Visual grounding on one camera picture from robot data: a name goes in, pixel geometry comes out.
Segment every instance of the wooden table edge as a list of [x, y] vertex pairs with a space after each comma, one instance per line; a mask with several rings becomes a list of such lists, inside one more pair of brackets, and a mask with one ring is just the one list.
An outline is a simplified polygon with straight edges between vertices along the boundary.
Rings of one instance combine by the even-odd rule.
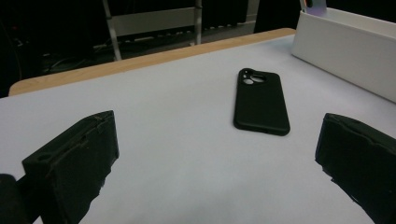
[[229, 49], [294, 34], [295, 30], [283, 28], [274, 31], [262, 32], [253, 35], [244, 35], [202, 45], [186, 47], [183, 49], [168, 50], [118, 62], [98, 64], [95, 66], [84, 67], [43, 77], [33, 77], [13, 84], [8, 95], [13, 96], [30, 91], [44, 90], [47, 88], [62, 86], [64, 84], [79, 82], [96, 77], [109, 76], [154, 64], [167, 63], [182, 58], [213, 52], [216, 50]]

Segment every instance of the table surface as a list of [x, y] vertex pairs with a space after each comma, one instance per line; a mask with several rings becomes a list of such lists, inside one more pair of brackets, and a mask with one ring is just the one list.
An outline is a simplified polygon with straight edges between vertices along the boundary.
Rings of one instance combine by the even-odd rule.
[[[315, 162], [326, 113], [396, 136], [396, 104], [290, 54], [293, 35], [0, 99], [0, 171], [113, 110], [120, 158], [81, 223], [373, 221]], [[281, 77], [291, 131], [235, 129], [238, 72]]]
[[295, 34], [295, 30], [290, 28], [278, 29], [254, 35], [244, 35], [236, 38], [220, 40], [183, 49], [169, 50], [142, 57], [126, 59], [119, 62], [104, 63], [49, 76], [29, 78], [21, 80], [12, 85], [9, 90], [9, 95], [17, 95], [29, 91], [43, 90], [46, 88], [61, 86], [63, 84], [78, 82], [91, 78], [113, 75], [154, 64], [167, 63], [194, 55], [221, 49], [234, 48], [292, 34]]

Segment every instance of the white tabletop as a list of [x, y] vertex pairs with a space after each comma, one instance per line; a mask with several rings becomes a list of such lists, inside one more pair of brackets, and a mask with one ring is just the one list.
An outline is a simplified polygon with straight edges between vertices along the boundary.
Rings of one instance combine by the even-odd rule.
[[[114, 110], [120, 158], [81, 223], [373, 221], [325, 175], [325, 113], [396, 136], [396, 104], [290, 55], [293, 36], [0, 100], [0, 172], [78, 120]], [[233, 126], [237, 73], [281, 76], [291, 131]]]

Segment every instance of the white container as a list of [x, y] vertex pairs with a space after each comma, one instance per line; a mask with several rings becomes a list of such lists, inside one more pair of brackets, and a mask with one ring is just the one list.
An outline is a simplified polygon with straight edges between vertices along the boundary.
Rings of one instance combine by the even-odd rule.
[[292, 54], [396, 103], [396, 24], [327, 8], [300, 13]]

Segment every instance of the phone case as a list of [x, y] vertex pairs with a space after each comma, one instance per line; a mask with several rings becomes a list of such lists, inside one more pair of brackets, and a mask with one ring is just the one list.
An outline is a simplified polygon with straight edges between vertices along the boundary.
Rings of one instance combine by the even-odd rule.
[[239, 72], [233, 125], [254, 132], [289, 133], [288, 112], [278, 74], [250, 68]]

